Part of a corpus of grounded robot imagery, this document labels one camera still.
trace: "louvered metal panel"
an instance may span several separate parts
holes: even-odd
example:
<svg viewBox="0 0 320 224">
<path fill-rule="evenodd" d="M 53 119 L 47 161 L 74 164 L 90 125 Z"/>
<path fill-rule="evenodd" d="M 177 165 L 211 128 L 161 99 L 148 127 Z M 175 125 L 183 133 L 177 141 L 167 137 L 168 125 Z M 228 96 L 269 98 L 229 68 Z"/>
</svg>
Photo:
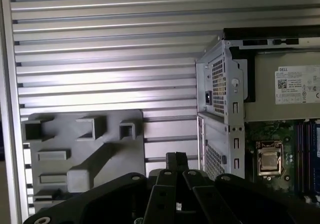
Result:
<svg viewBox="0 0 320 224">
<path fill-rule="evenodd" d="M 12 103 L 1 108 L 12 112 L 5 119 L 14 128 L 5 125 L 4 132 L 14 134 L 11 159 L 17 163 L 21 213 L 12 209 L 13 222 L 34 212 L 28 206 L 32 189 L 25 185 L 30 152 L 23 150 L 21 119 L 142 109 L 148 171 L 163 167 L 167 151 L 185 150 L 197 163 L 195 59 L 216 33 L 225 27 L 320 24 L 319 0 L 2 2 L 11 94 L 6 97 Z"/>
</svg>

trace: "cpu socket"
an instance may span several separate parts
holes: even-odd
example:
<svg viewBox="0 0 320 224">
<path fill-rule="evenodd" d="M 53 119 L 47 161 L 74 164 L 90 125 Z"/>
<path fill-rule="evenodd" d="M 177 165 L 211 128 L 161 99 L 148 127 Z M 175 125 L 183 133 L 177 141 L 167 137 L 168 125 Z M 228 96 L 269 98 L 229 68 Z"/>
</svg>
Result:
<svg viewBox="0 0 320 224">
<path fill-rule="evenodd" d="M 279 176 L 282 172 L 283 144 L 279 140 L 257 141 L 258 176 Z"/>
</svg>

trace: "circuit board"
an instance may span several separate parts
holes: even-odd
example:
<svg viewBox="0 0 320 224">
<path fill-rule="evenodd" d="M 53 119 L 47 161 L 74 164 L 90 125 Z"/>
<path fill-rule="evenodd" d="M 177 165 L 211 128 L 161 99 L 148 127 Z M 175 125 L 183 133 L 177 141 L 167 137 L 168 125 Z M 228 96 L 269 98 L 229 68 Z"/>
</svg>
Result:
<svg viewBox="0 0 320 224">
<path fill-rule="evenodd" d="M 294 121 L 260 121 L 245 125 L 246 163 L 251 168 L 246 173 L 253 182 L 262 183 L 275 191 L 294 194 L 295 191 L 295 122 Z M 278 141 L 282 144 L 281 174 L 258 176 L 257 145 L 261 141 Z"/>
</svg>

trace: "motherboard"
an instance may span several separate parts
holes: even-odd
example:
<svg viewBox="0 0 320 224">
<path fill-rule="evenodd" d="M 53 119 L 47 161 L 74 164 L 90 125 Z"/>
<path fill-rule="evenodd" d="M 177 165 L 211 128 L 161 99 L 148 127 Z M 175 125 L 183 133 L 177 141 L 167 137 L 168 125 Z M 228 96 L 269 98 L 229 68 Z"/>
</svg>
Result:
<svg viewBox="0 0 320 224">
<path fill-rule="evenodd" d="M 250 122 L 246 133 L 246 178 L 279 192 L 295 191 L 294 121 Z"/>
<path fill-rule="evenodd" d="M 245 124 L 245 178 L 320 207 L 318 120 Z"/>
</svg>

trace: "power supply fan grille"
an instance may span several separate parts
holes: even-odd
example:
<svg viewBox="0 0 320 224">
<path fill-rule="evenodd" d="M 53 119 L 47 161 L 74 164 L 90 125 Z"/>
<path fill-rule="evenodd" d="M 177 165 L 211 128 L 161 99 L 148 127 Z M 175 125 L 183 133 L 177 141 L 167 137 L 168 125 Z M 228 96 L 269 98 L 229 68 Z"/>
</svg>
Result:
<svg viewBox="0 0 320 224">
<path fill-rule="evenodd" d="M 215 151 L 210 145 L 207 146 L 205 155 L 205 171 L 211 180 L 217 176 L 224 174 L 225 169 L 221 166 L 221 155 Z"/>
<path fill-rule="evenodd" d="M 219 116 L 224 116 L 224 100 L 227 94 L 225 63 L 222 59 L 212 64 L 212 105 Z"/>
</svg>

